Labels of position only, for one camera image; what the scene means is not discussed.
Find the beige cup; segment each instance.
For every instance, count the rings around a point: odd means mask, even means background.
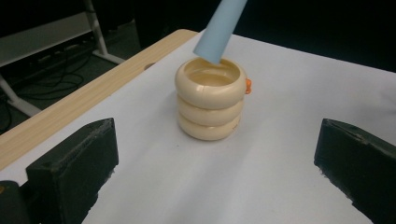
[[[237,127],[243,99],[250,93],[244,70],[229,60],[213,64],[195,58],[176,73],[178,124],[192,137],[219,140]]]

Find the orange object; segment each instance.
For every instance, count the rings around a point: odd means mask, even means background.
[[[247,91],[246,94],[251,93],[251,80],[247,78]]]

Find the white metal frame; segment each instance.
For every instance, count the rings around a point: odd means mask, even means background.
[[[125,60],[107,52],[92,0],[84,0],[84,4],[86,12],[0,38],[0,67],[56,46],[79,35],[87,34],[90,31],[93,32],[97,47],[92,54],[112,63],[123,63]],[[36,106],[20,98],[1,74],[0,88],[7,95],[8,103],[27,116],[32,117],[41,111]]]

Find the white table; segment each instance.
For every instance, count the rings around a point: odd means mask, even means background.
[[[216,142],[177,126],[174,75],[199,35],[0,172],[24,167],[83,125],[114,118],[120,164],[84,223],[371,221],[313,163],[322,119],[396,145],[396,74],[234,35],[224,57],[252,80],[239,127]]]

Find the cup opening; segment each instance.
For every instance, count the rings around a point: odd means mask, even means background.
[[[185,72],[190,81],[202,86],[222,87],[234,83],[240,78],[240,70],[234,63],[222,59],[219,64],[213,64],[202,58],[189,62]]]

